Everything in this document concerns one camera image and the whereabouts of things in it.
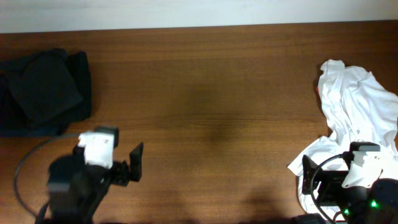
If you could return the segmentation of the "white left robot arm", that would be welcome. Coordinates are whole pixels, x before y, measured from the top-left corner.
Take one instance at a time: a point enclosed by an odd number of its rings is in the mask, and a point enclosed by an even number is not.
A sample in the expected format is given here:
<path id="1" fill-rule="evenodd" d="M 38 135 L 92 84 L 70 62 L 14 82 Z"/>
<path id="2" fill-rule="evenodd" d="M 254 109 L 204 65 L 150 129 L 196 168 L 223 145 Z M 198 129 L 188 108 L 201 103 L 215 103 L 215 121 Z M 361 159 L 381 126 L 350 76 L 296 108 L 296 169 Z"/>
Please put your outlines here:
<path id="1" fill-rule="evenodd" d="M 49 200 L 36 223 L 92 223 L 93 216 L 112 185 L 126 187 L 142 177 L 144 145 L 139 143 L 128 161 L 114 161 L 119 129 L 100 126 L 80 133 L 72 153 L 49 166 Z"/>

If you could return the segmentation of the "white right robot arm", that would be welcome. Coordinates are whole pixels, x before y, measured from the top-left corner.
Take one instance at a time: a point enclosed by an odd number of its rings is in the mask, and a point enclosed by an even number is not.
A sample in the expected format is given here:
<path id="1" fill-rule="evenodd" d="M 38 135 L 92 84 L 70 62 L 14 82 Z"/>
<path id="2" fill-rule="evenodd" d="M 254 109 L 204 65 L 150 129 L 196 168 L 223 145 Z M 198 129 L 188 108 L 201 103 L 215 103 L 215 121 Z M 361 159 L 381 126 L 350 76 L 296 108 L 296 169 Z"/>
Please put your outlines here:
<path id="1" fill-rule="evenodd" d="M 316 164 L 302 157 L 302 193 L 316 207 L 315 213 L 292 218 L 294 224 L 334 223 L 322 209 L 337 206 L 345 223 L 397 223 L 397 176 L 379 145 L 352 142 L 349 151 Z"/>

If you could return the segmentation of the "dark green Nike t-shirt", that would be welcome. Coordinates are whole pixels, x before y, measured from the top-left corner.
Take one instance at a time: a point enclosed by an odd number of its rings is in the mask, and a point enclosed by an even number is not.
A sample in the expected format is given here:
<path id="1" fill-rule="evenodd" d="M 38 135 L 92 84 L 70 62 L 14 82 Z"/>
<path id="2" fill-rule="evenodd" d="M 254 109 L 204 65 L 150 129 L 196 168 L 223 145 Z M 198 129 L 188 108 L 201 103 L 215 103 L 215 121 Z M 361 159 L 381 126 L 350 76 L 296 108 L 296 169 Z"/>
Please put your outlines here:
<path id="1" fill-rule="evenodd" d="M 46 123 L 83 101 L 66 66 L 68 54 L 52 49 L 1 62 L 4 83 L 31 126 Z"/>

